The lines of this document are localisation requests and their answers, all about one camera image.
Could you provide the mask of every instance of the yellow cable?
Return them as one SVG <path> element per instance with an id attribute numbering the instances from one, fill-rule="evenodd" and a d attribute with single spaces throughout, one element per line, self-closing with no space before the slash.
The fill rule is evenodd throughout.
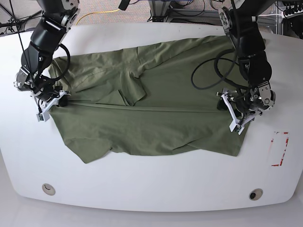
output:
<path id="1" fill-rule="evenodd" d="M 101 12 L 92 12 L 92 13 L 88 13 L 88 14 L 86 14 L 86 15 L 84 15 L 83 17 L 81 17 L 78 21 L 77 21 L 77 23 L 76 23 L 76 25 L 79 23 L 79 21 L 81 21 L 84 17 L 86 17 L 86 16 L 88 16 L 88 15 L 90 15 L 90 14 L 97 14 L 97 13 L 114 13 L 114 12 L 117 12 L 117 11 L 119 11 L 120 9 L 116 9 L 116 10 L 112 10 L 112 11 L 101 11 Z"/>

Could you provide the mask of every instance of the black cable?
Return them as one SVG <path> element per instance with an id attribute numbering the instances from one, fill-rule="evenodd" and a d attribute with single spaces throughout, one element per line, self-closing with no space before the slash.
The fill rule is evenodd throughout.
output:
<path id="1" fill-rule="evenodd" d="M 201 67 L 202 65 L 204 65 L 205 63 L 208 63 L 209 61 L 214 61 L 214 60 L 216 60 L 216 59 L 217 59 L 217 58 L 208 59 L 208 60 L 206 60 L 206 61 L 200 63 L 200 64 L 194 69 L 194 71 L 192 72 L 191 77 L 190 77 L 190 82 L 191 82 L 191 84 L 193 85 L 194 88 L 196 88 L 196 89 L 198 89 L 198 90 L 207 90 L 207 89 L 210 89 L 210 88 L 212 88 L 212 87 L 214 87 L 214 86 L 220 84 L 222 81 L 225 80 L 225 78 L 222 77 L 222 78 L 220 78 L 220 80 L 218 80 L 218 81 L 215 82 L 214 84 L 212 84 L 212 85 L 210 85 L 210 86 L 207 86 L 207 87 L 198 87 L 198 86 L 196 86 L 195 83 L 194 83 L 194 75 L 195 75 L 195 72 L 198 70 L 198 68 L 200 68 L 200 67 Z M 220 60 L 226 60 L 226 61 L 230 61 L 230 62 L 233 62 L 233 63 L 234 63 L 233 60 L 230 60 L 230 59 L 227 59 L 227 58 L 220 58 Z"/>
<path id="2" fill-rule="evenodd" d="M 129 3 L 129 5 L 134 5 L 134 4 L 138 3 L 138 2 L 140 2 L 140 0 L 135 1 L 135 2 L 133 2 L 133 3 Z"/>
<path id="3" fill-rule="evenodd" d="M 185 6 L 189 6 L 191 3 L 193 3 L 194 2 L 194 0 L 189 0 L 189 1 L 187 1 L 187 3 L 185 4 L 185 5 L 182 5 L 182 4 L 179 4 L 179 3 L 177 3 L 176 1 L 175 1 L 175 4 L 176 5 L 178 5 L 178 6 L 180 6 L 180 7 L 185 7 Z"/>
<path id="4" fill-rule="evenodd" d="M 150 18 L 148 18 L 148 20 L 146 22 L 150 22 L 151 20 L 152 20 L 152 13 L 151 13 Z"/>
<path id="5" fill-rule="evenodd" d="M 189 23 L 193 23 L 193 24 L 213 25 L 213 26 L 216 26 L 215 24 L 208 23 L 208 22 L 195 22 L 195 21 L 185 20 L 185 19 L 181 19 L 181 18 L 176 18 L 176 19 L 173 19 L 173 20 L 183 20 L 183 21 L 186 21 L 186 22 L 189 22 Z"/>
<path id="6" fill-rule="evenodd" d="M 21 17 L 21 18 L 18 18 L 18 20 L 21 20 L 21 19 L 26 19 L 26 18 L 28 18 L 28 17 L 31 17 L 32 15 L 30 15 L 30 16 L 26 16 L 26 17 Z"/>
<path id="7" fill-rule="evenodd" d="M 280 8 L 279 8 L 279 6 L 276 4 L 276 3 L 274 3 L 275 4 L 275 6 L 282 12 L 283 10 L 281 10 Z"/>
<path id="8" fill-rule="evenodd" d="M 236 28 L 237 28 L 237 46 L 236 46 L 236 49 L 235 49 L 235 54 L 234 54 L 234 58 L 232 60 L 232 65 L 231 67 L 229 68 L 229 70 L 225 73 L 225 75 L 223 77 L 221 77 L 221 74 L 217 74 L 219 77 L 220 77 L 220 80 L 215 82 L 214 84 L 212 85 L 209 85 L 207 87 L 197 87 L 196 85 L 193 84 L 194 88 L 198 89 L 198 90 L 207 90 L 207 89 L 210 89 L 218 84 L 220 84 L 222 81 L 224 81 L 226 79 L 226 77 L 230 74 L 230 72 L 232 71 L 233 67 L 235 66 L 236 64 L 236 60 L 237 60 L 237 57 L 238 57 L 238 49 L 239 49 L 239 45 L 240 45 L 240 21 L 239 21 L 239 16 L 238 16 L 238 13 L 237 13 L 237 10 L 236 10 L 236 6 L 235 6 L 235 2 L 234 0 L 231 0 L 232 2 L 232 8 L 233 8 L 233 11 L 234 11 L 234 15 L 235 15 L 235 21 L 236 21 Z M 192 76 L 191 76 L 191 80 L 193 79 L 193 76 L 196 72 L 196 70 L 201 67 L 203 64 L 209 62 L 209 61 L 213 61 L 213 60 L 216 60 L 216 59 L 220 59 L 220 56 L 222 56 L 222 53 L 226 52 L 226 50 L 220 52 L 216 58 L 212 58 L 212 59 L 209 59 L 209 60 L 206 60 L 204 62 L 202 62 L 201 64 L 198 65 L 198 67 L 195 68 L 195 70 L 193 71 L 192 73 Z"/>
<path id="9" fill-rule="evenodd" d="M 219 68 L 218 68 L 218 63 L 219 63 L 219 60 L 221 59 L 222 56 L 228 54 L 228 53 L 233 53 L 234 52 L 234 49 L 228 49 L 228 50 L 225 50 L 225 51 L 222 51 L 220 52 L 216 59 L 214 60 L 214 70 L 216 72 L 216 74 L 220 77 L 220 78 L 223 78 L 223 75 L 221 74 L 221 72 L 219 71 Z M 240 84 L 236 84 L 235 82 L 233 82 L 232 80 L 230 79 L 227 79 L 225 78 L 224 80 L 226 83 L 228 83 L 229 85 L 232 85 L 233 87 L 236 87 L 238 89 L 248 89 L 247 86 L 242 86 Z"/>
<path id="10" fill-rule="evenodd" d="M 65 67 L 64 71 L 62 72 L 62 74 L 60 76 L 56 77 L 56 78 L 51 79 L 52 81 L 59 81 L 60 79 L 62 79 L 65 76 L 65 74 L 67 73 L 67 71 L 68 71 L 68 69 L 70 68 L 70 65 L 71 65 L 71 54 L 68 51 L 67 47 L 64 46 L 63 44 L 59 44 L 59 47 L 64 49 L 65 52 L 66 52 L 67 64 L 66 64 L 66 67 Z"/>
<path id="11" fill-rule="evenodd" d="M 28 19 L 28 20 L 33 20 L 33 19 L 40 18 L 40 17 L 42 17 L 42 15 L 41 15 L 41 16 L 37 16 L 37 17 L 31 17 L 31 18 Z"/>
<path id="12" fill-rule="evenodd" d="M 39 113 L 42 113 L 42 109 L 41 109 L 41 106 L 40 106 L 40 99 L 38 99 L 38 111 L 39 111 Z"/>
<path id="13" fill-rule="evenodd" d="M 203 0 L 203 3 L 204 3 L 203 10 L 199 14 L 197 14 L 197 15 L 186 15 L 186 14 L 182 14 L 182 13 L 179 13 L 177 11 L 174 11 L 174 10 L 173 10 L 173 12 L 174 13 L 178 13 L 178 14 L 183 15 L 183 16 L 186 16 L 186 17 L 196 17 L 196 16 L 199 16 L 200 14 L 202 14 L 204 12 L 204 10 L 205 10 L 205 1 L 204 0 Z"/>
<path id="14" fill-rule="evenodd" d="M 213 6 L 213 0 L 209 0 L 209 4 L 210 4 L 210 6 L 211 6 L 214 10 L 216 10 L 216 11 L 219 10 L 219 9 L 216 9 L 216 8 Z"/>

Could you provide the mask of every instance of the white table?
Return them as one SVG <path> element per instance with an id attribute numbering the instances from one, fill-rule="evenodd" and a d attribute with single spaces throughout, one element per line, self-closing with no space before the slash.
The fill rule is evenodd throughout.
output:
<path id="1" fill-rule="evenodd" d="M 63 43 L 77 55 L 207 35 L 224 35 L 223 29 L 168 23 L 74 26 Z M 25 47 L 30 36 L 22 34 Z M 0 148 L 14 189 L 38 200 L 136 211 L 225 210 L 289 200 L 303 170 L 303 42 L 263 37 L 276 105 L 251 124 L 238 157 L 201 150 L 166 157 L 110 152 L 90 164 L 65 147 L 52 119 L 37 122 L 29 93 L 13 87 L 22 54 L 18 36 L 0 38 Z M 63 55 L 58 50 L 54 56 Z M 287 137 L 282 166 L 272 166 L 280 164 Z M 44 183 L 56 189 L 54 196 L 42 191 Z M 257 188 L 264 194 L 251 201 Z"/>

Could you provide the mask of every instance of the circular hole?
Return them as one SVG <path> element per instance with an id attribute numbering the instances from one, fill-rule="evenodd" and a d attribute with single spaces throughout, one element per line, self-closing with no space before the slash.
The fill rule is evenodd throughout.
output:
<path id="1" fill-rule="evenodd" d="M 250 194 L 250 199 L 253 200 L 254 198 L 256 198 L 256 194 L 255 193 L 251 193 Z"/>
<path id="2" fill-rule="evenodd" d="M 262 195 L 263 195 L 263 190 L 258 188 L 258 189 L 253 190 L 250 193 L 249 198 L 250 198 L 250 200 L 256 201 L 256 200 L 260 199 Z"/>
<path id="3" fill-rule="evenodd" d="M 45 183 L 45 184 L 42 185 L 42 190 L 47 195 L 55 195 L 55 193 L 56 193 L 55 189 L 48 183 Z"/>

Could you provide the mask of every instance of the olive green shirt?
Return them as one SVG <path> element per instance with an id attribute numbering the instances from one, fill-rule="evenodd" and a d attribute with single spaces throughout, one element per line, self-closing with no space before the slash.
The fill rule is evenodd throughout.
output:
<path id="1" fill-rule="evenodd" d="M 84 163 L 109 150 L 130 155 L 175 155 L 191 150 L 237 156 L 246 130 L 230 132 L 228 111 L 217 110 L 225 82 L 200 91 L 192 87 L 192 71 L 216 57 L 232 43 L 225 36 L 172 42 L 71 57 L 65 78 L 57 82 L 71 91 L 69 105 L 51 109 L 65 145 Z M 220 61 L 226 72 L 231 62 Z M 49 69 L 61 74 L 66 57 Z M 237 66 L 229 79 L 246 85 Z M 195 74 L 194 82 L 206 87 L 219 80 L 213 61 Z"/>

